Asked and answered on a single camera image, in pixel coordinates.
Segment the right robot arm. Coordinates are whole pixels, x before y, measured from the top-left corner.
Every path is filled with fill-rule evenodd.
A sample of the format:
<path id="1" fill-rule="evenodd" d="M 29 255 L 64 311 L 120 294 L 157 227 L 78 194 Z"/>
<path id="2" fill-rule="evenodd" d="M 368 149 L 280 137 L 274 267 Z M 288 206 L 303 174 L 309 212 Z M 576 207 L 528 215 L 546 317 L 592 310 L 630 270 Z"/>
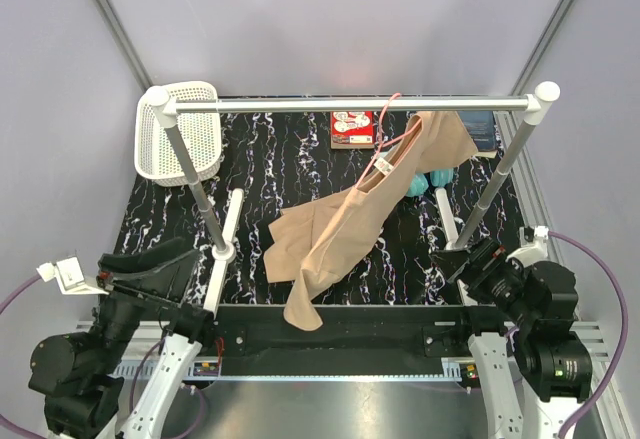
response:
<path id="1" fill-rule="evenodd" d="M 593 373 L 572 329 L 574 273 L 549 260 L 544 238 L 513 252 L 485 238 L 440 251 L 436 262 L 461 290 L 465 321 L 454 343 L 477 367 L 489 437 L 573 437 Z"/>

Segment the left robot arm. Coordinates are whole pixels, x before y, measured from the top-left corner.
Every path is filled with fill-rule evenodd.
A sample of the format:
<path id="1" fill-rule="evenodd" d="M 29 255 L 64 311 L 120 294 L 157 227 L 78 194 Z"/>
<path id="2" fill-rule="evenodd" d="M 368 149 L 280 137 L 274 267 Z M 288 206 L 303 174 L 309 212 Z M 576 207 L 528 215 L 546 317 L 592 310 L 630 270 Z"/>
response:
<path id="1" fill-rule="evenodd" d="M 97 283 L 105 297 L 86 332 L 55 335 L 34 349 L 30 389 L 44 395 L 48 429 L 70 438 L 158 438 L 187 370 L 215 345 L 212 312 L 188 303 L 200 253 L 174 238 L 132 255 L 105 254 Z M 137 405 L 116 430 L 124 384 L 116 367 L 149 313 L 169 324 L 160 360 Z"/>

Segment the beige t shirt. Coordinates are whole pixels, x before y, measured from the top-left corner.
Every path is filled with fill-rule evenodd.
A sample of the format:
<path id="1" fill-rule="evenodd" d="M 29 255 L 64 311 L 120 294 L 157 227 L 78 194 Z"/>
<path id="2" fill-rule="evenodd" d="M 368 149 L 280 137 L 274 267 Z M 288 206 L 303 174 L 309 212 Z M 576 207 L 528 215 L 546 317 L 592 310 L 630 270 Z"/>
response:
<path id="1" fill-rule="evenodd" d="M 264 264 L 269 282 L 293 285 L 285 321 L 303 331 L 320 328 L 313 299 L 340 282 L 373 249 L 414 176 L 456 168 L 476 152 L 458 113 L 417 112 L 399 141 L 378 155 L 354 186 L 284 209 L 269 226 L 273 243 Z"/>

